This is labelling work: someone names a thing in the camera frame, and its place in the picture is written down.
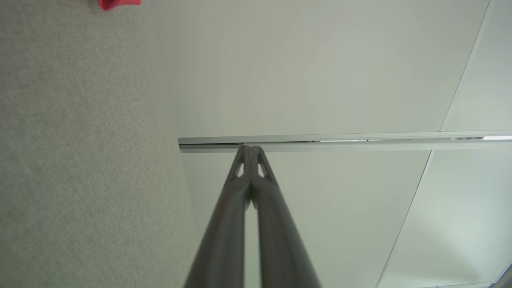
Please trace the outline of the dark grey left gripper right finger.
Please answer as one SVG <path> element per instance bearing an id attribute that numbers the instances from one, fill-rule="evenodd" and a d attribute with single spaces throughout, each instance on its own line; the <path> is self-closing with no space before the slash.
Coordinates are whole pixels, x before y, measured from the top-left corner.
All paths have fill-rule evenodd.
<path id="1" fill-rule="evenodd" d="M 260 146 L 251 147 L 250 181 L 258 211 L 261 285 L 264 288 L 320 288 L 321 284 Z"/>

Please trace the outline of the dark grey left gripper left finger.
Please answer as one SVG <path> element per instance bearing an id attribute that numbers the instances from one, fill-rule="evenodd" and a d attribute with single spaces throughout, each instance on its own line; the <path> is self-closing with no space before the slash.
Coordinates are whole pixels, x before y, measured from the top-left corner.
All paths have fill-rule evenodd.
<path id="1" fill-rule="evenodd" d="M 244 224 L 249 184 L 250 147 L 241 146 L 190 268 L 184 284 L 186 288 L 243 287 Z"/>

